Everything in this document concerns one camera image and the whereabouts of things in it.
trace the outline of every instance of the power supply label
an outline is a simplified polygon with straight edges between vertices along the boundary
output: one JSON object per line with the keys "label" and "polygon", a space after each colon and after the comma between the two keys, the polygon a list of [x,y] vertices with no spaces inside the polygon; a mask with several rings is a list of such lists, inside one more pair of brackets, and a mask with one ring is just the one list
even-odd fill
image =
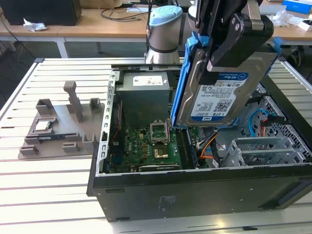
{"label": "power supply label", "polygon": [[224,118],[236,99],[235,90],[243,86],[247,78],[248,73],[223,72],[214,85],[200,85],[191,118],[195,121]]}
{"label": "power supply label", "polygon": [[162,76],[135,76],[133,86],[163,85]]}

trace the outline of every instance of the white sticker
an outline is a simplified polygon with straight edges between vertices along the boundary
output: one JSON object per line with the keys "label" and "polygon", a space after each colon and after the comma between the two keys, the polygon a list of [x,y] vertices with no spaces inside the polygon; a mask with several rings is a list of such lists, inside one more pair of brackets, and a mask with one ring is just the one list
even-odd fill
{"label": "white sticker", "polygon": [[217,163],[215,160],[213,160],[213,166],[214,166],[215,168],[218,168],[218,167],[219,167],[219,163]]}
{"label": "white sticker", "polygon": [[51,140],[49,136],[47,137],[38,137],[38,140]]}
{"label": "white sticker", "polygon": [[214,85],[201,85],[191,117],[196,121],[214,121],[226,116],[236,96],[234,90],[246,80],[218,80]]}
{"label": "white sticker", "polygon": [[136,76],[133,77],[133,86],[163,85],[161,76]]}
{"label": "white sticker", "polygon": [[226,150],[226,146],[225,145],[220,145],[220,149],[218,150]]}

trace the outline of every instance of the hard drive label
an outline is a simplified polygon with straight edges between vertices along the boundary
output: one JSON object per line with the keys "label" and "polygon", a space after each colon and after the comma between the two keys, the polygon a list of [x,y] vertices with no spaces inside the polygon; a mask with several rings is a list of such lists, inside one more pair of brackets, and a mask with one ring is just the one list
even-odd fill
{"label": "hard drive label", "polygon": [[244,85],[248,73],[224,72],[214,85],[201,85],[191,118],[195,121],[216,121],[229,112],[236,96],[235,89]]}

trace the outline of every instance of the black computer case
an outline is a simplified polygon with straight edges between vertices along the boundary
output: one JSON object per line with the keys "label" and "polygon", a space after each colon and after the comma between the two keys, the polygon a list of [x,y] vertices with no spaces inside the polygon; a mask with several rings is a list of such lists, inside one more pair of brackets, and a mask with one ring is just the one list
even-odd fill
{"label": "black computer case", "polygon": [[79,0],[0,0],[4,16],[11,25],[27,21],[74,26],[81,16]]}

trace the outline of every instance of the blue cable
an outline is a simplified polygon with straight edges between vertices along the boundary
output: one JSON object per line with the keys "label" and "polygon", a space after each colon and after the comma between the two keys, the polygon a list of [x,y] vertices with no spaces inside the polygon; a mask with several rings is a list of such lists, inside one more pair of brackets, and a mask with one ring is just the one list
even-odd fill
{"label": "blue cable", "polygon": [[254,130],[253,130],[253,117],[254,117],[254,115],[255,115],[258,111],[262,111],[263,113],[266,114],[266,116],[268,116],[268,115],[270,114],[270,113],[267,112],[266,110],[263,110],[263,109],[256,109],[256,110],[249,116],[248,126],[249,126],[250,135],[251,135],[252,137],[255,137]]}

